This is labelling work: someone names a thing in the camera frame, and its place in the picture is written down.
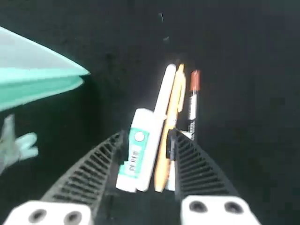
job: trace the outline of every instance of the black fabric surface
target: black fabric surface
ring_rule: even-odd
[[[17,135],[36,132],[40,150],[0,177],[1,222],[93,146],[128,129],[136,108],[153,109],[166,65],[183,61],[187,75],[202,70],[199,144],[262,224],[298,223],[298,12],[299,3],[278,0],[1,1],[0,26],[91,72],[76,90],[0,113],[15,113]],[[180,128],[186,118],[187,102]],[[113,215],[118,225],[174,224],[179,207],[152,184],[120,196]]]

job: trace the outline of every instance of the teal plastic bag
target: teal plastic bag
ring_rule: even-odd
[[[0,27],[0,111],[77,88],[88,70]]]

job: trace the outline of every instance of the marker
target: marker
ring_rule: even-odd
[[[200,90],[200,71],[195,70],[191,74],[191,87],[188,111],[188,131],[191,139],[195,140],[196,117],[197,117],[197,97]]]
[[[170,171],[170,159],[166,157],[166,145],[168,132],[176,127],[178,113],[182,111],[184,95],[186,90],[186,77],[184,75],[184,64],[180,64],[175,74],[174,84],[167,111],[165,127],[161,135],[157,165],[154,174],[154,189],[162,192],[165,188]]]
[[[160,135],[164,125],[165,114],[170,100],[175,72],[176,66],[174,64],[168,65],[165,70],[165,75],[154,109],[154,120],[151,121],[151,123],[153,124],[153,128],[151,129],[149,134],[149,140],[144,153],[139,179],[136,185],[136,189],[138,189],[139,191],[147,191],[149,188]]]

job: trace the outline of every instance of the orange pencil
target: orange pencil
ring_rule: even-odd
[[[167,111],[167,119],[161,135],[157,165],[154,174],[154,189],[158,192],[162,192],[164,190],[170,171],[170,159],[165,156],[168,132],[176,127],[178,113],[180,113],[183,108],[184,95],[186,91],[186,77],[183,70],[184,64],[180,64],[175,74]]]

